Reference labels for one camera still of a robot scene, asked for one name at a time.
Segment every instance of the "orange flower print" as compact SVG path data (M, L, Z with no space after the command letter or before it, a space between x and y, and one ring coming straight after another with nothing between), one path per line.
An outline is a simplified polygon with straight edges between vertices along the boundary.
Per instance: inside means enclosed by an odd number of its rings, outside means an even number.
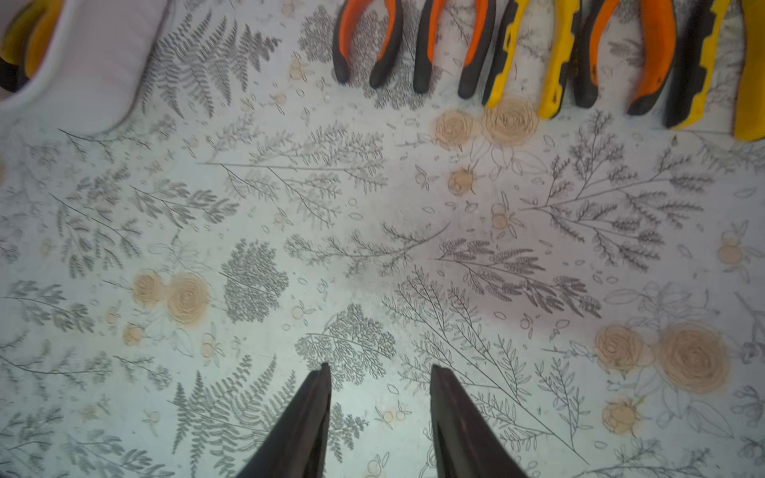
M603 327L595 337L597 363L606 372L613 369L626 374L638 365L643 345L640 334L623 325Z
M470 169L459 167L449 175L449 191L455 196L462 196L466 192L473 192L473 183L476 182L475 174Z
M164 298L162 278L154 271L143 271L133 279L133 301L150 309Z
M700 324L676 324L664 330L658 359L673 384L697 394L725 385L731 371L722 335Z
M615 434L630 433L635 436L635 425L643 417L637 412L637 406L642 399L633 403L631 400L625 402L608 402L608 406L603 410L603 426Z
M127 324L125 330L122 331L122 342L128 347L140 344L142 338L143 329L139 325Z
M195 327L210 308L210 289L193 272L176 274L168 286L168 313L182 327Z

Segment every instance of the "yellow plier handle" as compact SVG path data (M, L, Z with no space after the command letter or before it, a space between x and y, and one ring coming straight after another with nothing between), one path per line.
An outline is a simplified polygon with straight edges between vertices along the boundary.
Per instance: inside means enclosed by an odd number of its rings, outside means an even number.
M568 65L579 30L580 0L555 0L555 39L542 88L539 117L554 118L561 109L568 79Z
M741 0L747 29L747 58L738 86L734 136L765 138L765 0Z
M523 12L529 0L509 0L502 15L500 29L496 33L494 42L494 59L491 62L491 70L486 81L486 89L483 91L482 103L487 108L493 108L500 103L507 84L507 76L513 66L513 57L516 54L518 42L518 30L521 28Z

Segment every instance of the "leaf print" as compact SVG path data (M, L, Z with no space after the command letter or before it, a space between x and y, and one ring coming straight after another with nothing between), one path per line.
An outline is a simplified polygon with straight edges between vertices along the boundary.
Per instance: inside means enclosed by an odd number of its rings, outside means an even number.
M263 322L269 312L279 307L279 296L287 288L286 272L276 270L276 249L267 242L247 243L242 239L231 259L221 266L226 277L226 304L232 322Z
M155 463L146 450L126 450L120 437L108 435L104 430L94 430L84 441L67 434L63 449L73 465L85 476L123 478L125 472L133 472L141 478L165 478L175 476L163 463Z
M97 265L103 270L122 268L126 259L141 256L138 220L127 219L121 225L114 220L122 192L120 183L128 178L130 172L123 165L100 176L86 177L65 197L49 193L58 203L56 231L63 240L61 261L69 265L71 278L85 277Z
M725 417L707 402L692 400L688 406L688 424L697 432L733 438L733 430Z
M125 359L120 356L113 356L119 361L119 365L125 370L128 382L134 383L137 380L138 373L146 372L146 378L157 390L164 390L173 382L170 370L161 365L154 365L152 357L136 357L134 359Z
M190 192L183 182L169 179L157 181L152 192L145 192L135 186L134 204L149 217L167 217L176 227L183 228L199 218L217 224L236 213L238 203L228 198L219 198L211 190Z
M525 297L549 314L568 308L580 317L583 312L600 317L600 302L587 295L581 280L563 275L552 283L539 280L533 276L545 268L537 264L539 257L532 255L533 250L494 251L489 246L488 241L452 240L441 244L444 254L435 260L465 268L464 281L480 295L489 293L505 302Z
M392 359L395 346L396 339L380 322L364 316L360 305L350 304L335 314L321 333L301 337L295 349L309 369L329 363L332 388L340 390L346 381L361 385L367 373L375 379L385 376L380 360Z
M28 332L20 333L10 341L0 343L0 372L17 394L23 382L31 382L33 393L48 400L48 387L54 377L62 378L67 385L85 390L88 381L104 383L112 373L112 360L105 352L97 353L82 365L77 365L74 362L76 349L68 349L60 358L55 359L48 339L43 341L41 351L30 358L30 346L26 344L28 335Z
M260 200L280 200L280 188L297 204L297 211L319 227L333 226L340 212L335 202L342 194L342 176L348 177L365 193L387 185L381 175L386 159L383 157L379 133L358 134L345 125L329 125L316 129L302 141L293 139L286 131L265 135L244 123L242 131L226 127L220 140L214 143L213 157L205 162L226 171L226 185L232 195L241 198L255 196ZM249 153L249 163L214 162L221 151L231 151L239 143L249 145L261 138ZM244 168L248 174L241 174Z
M368 10L356 24L351 42L353 75L349 84L353 88L361 88L365 98L374 99L375 108L382 109L390 106L393 109L400 109L408 106L415 111L423 107L426 100L433 97L435 89L433 85L440 80L443 70L434 66L431 88L427 93L418 94L412 89L420 8L412 0L402 0L401 5L404 18L402 43L388 80L378 89L369 85L369 73L379 56L379 46L383 44L388 32L388 19L386 15L381 17L376 11ZM332 61L334 24L335 15L328 13L323 5L319 5L314 13L303 21L298 44L305 52L308 61L322 63Z
M53 445L56 425L61 423L61 408L40 408L26 414L16 412L0 429L0 473L25 476L45 473L45 453Z
M16 281L11 284L8 294L0 299L16 300L21 304L21 318L27 322L40 325L50 322L64 332L75 329L93 332L95 321L88 316L88 308L78 303L65 305L59 284L40 288L36 281Z
M275 384L275 370L274 357L257 378L251 377L252 358L245 355L231 377L205 385L197 372L190 394L178 383L171 402L178 409L173 453L190 433L192 478L203 476L199 464L205 453L217 459L213 468L220 476L233 476L241 460L248 460L260 447L298 386L294 371L281 386ZM362 418L343 415L340 404L334 404L327 442L338 461L342 461L342 446L352 450L353 440L367 425Z
M260 72L262 62L271 59L271 53L281 42L251 31L249 25L240 29L236 20L229 28L226 17L211 29L211 18L210 10L198 24L193 24L194 15L189 12L180 25L155 43L142 80L144 112L158 91L160 98L182 118L178 93L183 90L212 118L216 102L212 86L230 105L230 72L246 92L249 66Z

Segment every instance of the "table surface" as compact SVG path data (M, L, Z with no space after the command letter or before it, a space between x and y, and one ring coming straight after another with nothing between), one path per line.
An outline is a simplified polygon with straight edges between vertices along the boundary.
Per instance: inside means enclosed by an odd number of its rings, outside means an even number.
M441 14L425 95L422 3L403 0L381 89L384 3L346 86L339 6L178 2L117 129L4 129L0 470L234 476L328 361L327 476L435 476L437 363L531 477L762 477L765 144L729 135L741 12L704 118L670 132L666 92L625 113L635 0L601 42L594 108L569 90L550 121L550 0L489 112L457 97L471 2Z

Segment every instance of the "rubber handle grip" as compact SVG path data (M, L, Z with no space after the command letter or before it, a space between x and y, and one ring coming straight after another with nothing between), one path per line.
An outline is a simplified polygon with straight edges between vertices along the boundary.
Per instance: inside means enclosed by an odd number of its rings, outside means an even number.
M734 136L765 138L765 0L741 0L747 29L747 58L738 86Z
M444 3L445 0L426 0L422 6L420 26L417 29L413 78L413 86L417 93L427 93L428 88L430 88L430 79L433 73L432 51L435 49L435 29L438 28L438 15L441 13Z
M555 0L555 39L539 103L540 118L552 119L561 110L580 13L579 0Z
M701 0L691 14L675 62L664 120L667 128L687 128L704 115L720 28L730 3L731 0Z
M350 44L353 31L356 29L361 14L372 0L347 0L340 13L337 14L334 34L332 37L332 63L334 64L337 82L345 84L350 81ZM385 84L393 69L399 54L401 40L404 34L404 10L401 0L386 0L388 9L388 31L382 44L380 55L369 75L369 85L380 88Z
M646 65L635 98L627 110L630 115L645 115L656 104L672 68L677 42L672 0L643 0L640 18L646 45Z
M417 30L413 78L413 86L417 93L426 93L430 88L438 17L441 15L441 10L445 4L446 0L427 0L422 7L420 25ZM460 76L460 85L457 89L457 94L465 99L470 98L475 93L480 71L483 68L483 60L489 51L496 15L496 0L475 0L475 8L476 23L473 39L467 50Z
M505 92L507 77L513 66L513 57L516 54L518 31L521 28L523 12L528 4L529 0L509 0L505 7L505 12L500 21L500 29L496 33L494 58L491 61L489 77L481 100L487 108L493 108L499 104Z
M480 71L483 69L483 61L489 52L496 17L496 0L474 1L476 24L473 30L473 39L470 41L470 48L467 50L465 64L462 68L460 86L457 88L457 94L462 99L468 99L476 92Z
M597 53L601 37L620 0L594 0L577 38L575 53L574 102L591 108L597 100Z

